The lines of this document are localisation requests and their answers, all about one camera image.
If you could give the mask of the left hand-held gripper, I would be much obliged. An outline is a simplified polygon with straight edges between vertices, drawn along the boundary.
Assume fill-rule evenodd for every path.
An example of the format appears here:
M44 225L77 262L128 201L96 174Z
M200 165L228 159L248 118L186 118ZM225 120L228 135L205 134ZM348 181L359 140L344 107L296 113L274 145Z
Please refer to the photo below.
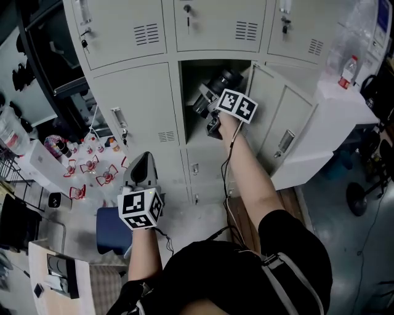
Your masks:
M155 159L149 151L136 157L124 172L125 184L118 195L118 215L129 229L157 226L164 207L160 195L161 187L133 185L144 180L147 183L157 183L157 179Z

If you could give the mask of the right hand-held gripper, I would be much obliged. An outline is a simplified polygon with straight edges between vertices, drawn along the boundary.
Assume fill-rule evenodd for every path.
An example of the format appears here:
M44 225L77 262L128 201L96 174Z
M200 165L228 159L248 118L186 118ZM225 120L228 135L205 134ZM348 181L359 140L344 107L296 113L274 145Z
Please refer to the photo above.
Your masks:
M203 98L209 103L207 110L212 119L206 127L207 135L221 140L219 133L220 119L219 112L225 112L245 124L250 124L255 115L258 104L251 98L240 92L224 89L219 97L207 85L201 83L199 91Z

